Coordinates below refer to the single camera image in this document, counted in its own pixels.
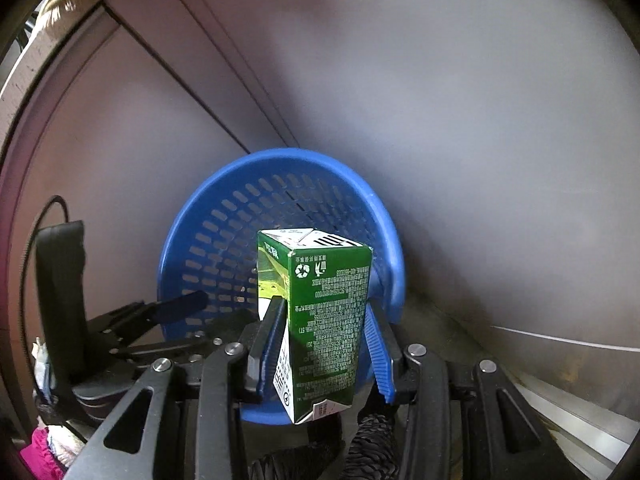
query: white line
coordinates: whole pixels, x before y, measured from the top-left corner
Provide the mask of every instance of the white line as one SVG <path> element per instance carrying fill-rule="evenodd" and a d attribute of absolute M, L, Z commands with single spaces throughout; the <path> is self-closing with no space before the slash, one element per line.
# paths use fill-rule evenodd
<path fill-rule="evenodd" d="M 561 343 L 571 343 L 572 345 L 590 346 L 592 348 L 604 348 L 605 350 L 620 350 L 623 352 L 640 352 L 640 348 L 636 348 L 633 346 L 615 346 L 615 345 L 603 345 L 601 343 L 589 343 L 587 341 L 565 339 L 564 337 L 554 337 L 552 335 L 536 334 L 535 332 L 525 332 L 524 330 L 516 330 L 514 328 L 507 328 L 504 326 L 492 325 L 492 328 L 497 328 L 498 330 L 506 330 L 507 332 L 515 332 L 516 334 L 539 337 L 540 339 L 550 339 L 551 341 L 559 341 Z"/>

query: carton top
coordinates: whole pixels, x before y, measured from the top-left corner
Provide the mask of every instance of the carton top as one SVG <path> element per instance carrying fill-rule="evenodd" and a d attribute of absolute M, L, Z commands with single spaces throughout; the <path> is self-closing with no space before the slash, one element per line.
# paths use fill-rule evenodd
<path fill-rule="evenodd" d="M 309 227 L 305 229 L 267 229 L 261 231 L 274 240 L 279 241 L 289 249 L 325 249 L 330 247 L 363 247 L 339 235 L 316 231 Z"/>

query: white wall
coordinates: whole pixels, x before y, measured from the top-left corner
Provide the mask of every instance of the white wall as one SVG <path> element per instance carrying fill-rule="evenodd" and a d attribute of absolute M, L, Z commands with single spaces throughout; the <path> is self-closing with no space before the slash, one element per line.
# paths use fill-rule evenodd
<path fill-rule="evenodd" d="M 381 195 L 414 285 L 640 417 L 640 58 L 600 0 L 205 1 L 300 145 Z"/>

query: green carton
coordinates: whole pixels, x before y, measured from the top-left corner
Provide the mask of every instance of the green carton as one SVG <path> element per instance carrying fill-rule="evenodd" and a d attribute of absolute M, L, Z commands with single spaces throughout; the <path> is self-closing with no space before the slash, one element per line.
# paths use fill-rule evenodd
<path fill-rule="evenodd" d="M 273 384 L 295 424 L 350 407 L 371 248 L 308 229 L 258 232 L 258 310 L 287 300 Z"/>

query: black cable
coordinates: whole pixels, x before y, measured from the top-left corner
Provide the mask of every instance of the black cable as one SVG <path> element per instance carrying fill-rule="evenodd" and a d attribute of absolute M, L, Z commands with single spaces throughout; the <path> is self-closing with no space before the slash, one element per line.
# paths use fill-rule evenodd
<path fill-rule="evenodd" d="M 40 399 L 40 402 L 47 402 L 42 390 L 38 386 L 38 381 L 36 380 L 36 374 L 33 371 L 33 366 L 31 365 L 31 358 L 29 352 L 29 346 L 27 343 L 27 331 L 25 324 L 25 315 L 24 315 L 24 289 L 27 281 L 27 266 L 29 265 L 29 258 L 31 256 L 31 250 L 33 248 L 33 243 L 35 242 L 36 236 L 40 229 L 40 225 L 44 220 L 44 217 L 47 215 L 49 210 L 53 207 L 54 204 L 59 204 L 62 208 L 62 212 L 65 218 L 65 223 L 69 222 L 69 209 L 66 205 L 66 201 L 60 195 L 54 195 L 45 204 L 45 206 L 40 211 L 40 214 L 36 218 L 35 222 L 31 226 L 31 232 L 29 234 L 29 238 L 27 241 L 27 245 L 24 248 L 24 253 L 22 254 L 22 263 L 20 264 L 20 291 L 18 294 L 18 320 L 20 322 L 20 342 L 22 344 L 22 351 L 24 352 L 24 358 L 27 361 L 27 368 L 29 369 L 31 375 L 31 381 L 33 381 L 33 388 L 36 391 L 36 395 Z"/>

